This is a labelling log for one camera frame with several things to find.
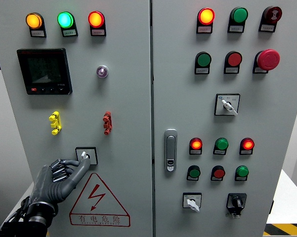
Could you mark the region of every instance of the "green push button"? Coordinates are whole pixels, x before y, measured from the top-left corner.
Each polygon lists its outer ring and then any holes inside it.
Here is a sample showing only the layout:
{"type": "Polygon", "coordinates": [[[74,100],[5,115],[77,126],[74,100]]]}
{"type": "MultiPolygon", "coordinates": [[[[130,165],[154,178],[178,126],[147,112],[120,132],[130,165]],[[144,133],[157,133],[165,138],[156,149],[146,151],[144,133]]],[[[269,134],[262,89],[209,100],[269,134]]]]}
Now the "green push button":
{"type": "Polygon", "coordinates": [[[248,168],[244,165],[236,169],[236,174],[240,177],[246,177],[249,174],[248,168]]]}
{"type": "Polygon", "coordinates": [[[224,151],[228,148],[228,141],[225,138],[219,138],[217,139],[217,141],[215,142],[215,146],[221,150],[224,151]]]}
{"type": "Polygon", "coordinates": [[[248,12],[245,8],[238,7],[233,10],[232,19],[237,23],[243,23],[248,17],[248,12]]]}
{"type": "Polygon", "coordinates": [[[198,178],[200,176],[201,172],[197,169],[193,169],[190,171],[189,175],[192,178],[198,178]]]}
{"type": "Polygon", "coordinates": [[[200,56],[198,57],[198,64],[201,67],[206,67],[207,65],[210,64],[210,62],[211,62],[211,57],[207,53],[200,54],[200,56]]]}

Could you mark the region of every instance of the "red indicator light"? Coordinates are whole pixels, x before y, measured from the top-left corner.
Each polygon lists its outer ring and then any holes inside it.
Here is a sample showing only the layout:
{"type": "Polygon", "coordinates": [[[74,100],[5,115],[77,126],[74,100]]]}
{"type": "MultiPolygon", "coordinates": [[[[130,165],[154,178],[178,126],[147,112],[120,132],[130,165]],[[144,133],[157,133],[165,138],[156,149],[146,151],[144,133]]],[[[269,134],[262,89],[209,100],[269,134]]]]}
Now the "red indicator light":
{"type": "Polygon", "coordinates": [[[88,16],[89,24],[94,28],[99,28],[104,24],[104,16],[99,11],[93,11],[88,16]]]}
{"type": "Polygon", "coordinates": [[[280,62],[280,54],[274,49],[266,49],[257,57],[258,66],[266,71],[275,69],[280,62]]]}
{"type": "Polygon", "coordinates": [[[193,138],[190,141],[190,147],[194,150],[199,150],[202,147],[202,141],[200,138],[193,138]]]}
{"type": "Polygon", "coordinates": [[[270,6],[263,11],[262,15],[266,19],[266,22],[276,24],[282,17],[282,10],[278,6],[270,6]]]}
{"type": "Polygon", "coordinates": [[[203,8],[199,12],[199,22],[203,25],[210,25],[214,21],[215,13],[211,8],[203,8]]]}
{"type": "Polygon", "coordinates": [[[228,64],[231,65],[232,67],[236,67],[240,65],[242,62],[242,56],[239,53],[232,53],[228,57],[228,64]]]}
{"type": "Polygon", "coordinates": [[[225,171],[223,169],[218,169],[214,172],[214,177],[217,179],[223,178],[225,175],[225,171]]]}
{"type": "Polygon", "coordinates": [[[242,140],[242,143],[241,143],[242,147],[244,150],[252,150],[255,146],[255,143],[254,141],[251,139],[251,138],[245,138],[242,140]]]}

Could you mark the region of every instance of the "red push button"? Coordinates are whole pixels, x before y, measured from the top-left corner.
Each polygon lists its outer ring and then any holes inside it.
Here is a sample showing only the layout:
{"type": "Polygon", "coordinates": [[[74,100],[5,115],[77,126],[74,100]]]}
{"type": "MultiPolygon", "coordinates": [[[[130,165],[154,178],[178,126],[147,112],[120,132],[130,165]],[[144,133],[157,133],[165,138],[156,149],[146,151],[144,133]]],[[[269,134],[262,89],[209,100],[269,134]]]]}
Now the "red push button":
{"type": "Polygon", "coordinates": [[[232,67],[236,67],[238,65],[241,64],[242,62],[242,56],[240,53],[232,53],[229,57],[228,57],[228,64],[231,65],[232,67]]]}
{"type": "Polygon", "coordinates": [[[270,6],[263,11],[262,15],[267,23],[276,24],[282,17],[282,10],[278,6],[270,6]]]}
{"type": "Polygon", "coordinates": [[[214,177],[217,179],[223,178],[225,175],[225,171],[223,169],[218,169],[214,172],[214,177]]]}
{"type": "Polygon", "coordinates": [[[274,49],[267,49],[257,57],[258,66],[266,71],[275,69],[280,62],[280,54],[274,49]]]}
{"type": "Polygon", "coordinates": [[[223,177],[225,176],[225,170],[223,166],[217,165],[212,169],[211,181],[223,181],[223,177]]]}

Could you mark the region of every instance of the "yellow indicator light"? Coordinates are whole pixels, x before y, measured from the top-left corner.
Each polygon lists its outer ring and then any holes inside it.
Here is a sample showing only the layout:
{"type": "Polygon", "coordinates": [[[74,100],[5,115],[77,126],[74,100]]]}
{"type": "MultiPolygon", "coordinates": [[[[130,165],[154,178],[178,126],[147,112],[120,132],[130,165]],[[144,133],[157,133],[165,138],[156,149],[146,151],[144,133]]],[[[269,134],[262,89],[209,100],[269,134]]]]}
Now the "yellow indicator light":
{"type": "Polygon", "coordinates": [[[42,26],[42,16],[36,12],[29,13],[26,16],[26,24],[33,30],[42,26]]]}
{"type": "Polygon", "coordinates": [[[211,8],[203,8],[199,13],[199,21],[203,25],[210,25],[214,21],[214,11],[211,8]]]}
{"type": "Polygon", "coordinates": [[[99,11],[93,11],[89,14],[88,21],[92,27],[99,28],[104,23],[104,16],[99,11]]]}

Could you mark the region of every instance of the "triangle warning sign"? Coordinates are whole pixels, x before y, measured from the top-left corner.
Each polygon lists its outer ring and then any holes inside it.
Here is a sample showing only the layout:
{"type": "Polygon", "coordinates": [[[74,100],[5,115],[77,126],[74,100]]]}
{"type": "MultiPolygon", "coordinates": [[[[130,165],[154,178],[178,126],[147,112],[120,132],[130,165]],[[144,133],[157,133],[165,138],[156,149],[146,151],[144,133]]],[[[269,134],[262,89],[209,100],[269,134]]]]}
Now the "triangle warning sign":
{"type": "Polygon", "coordinates": [[[130,216],[97,173],[92,173],[69,213],[72,225],[130,227],[130,216]]]}

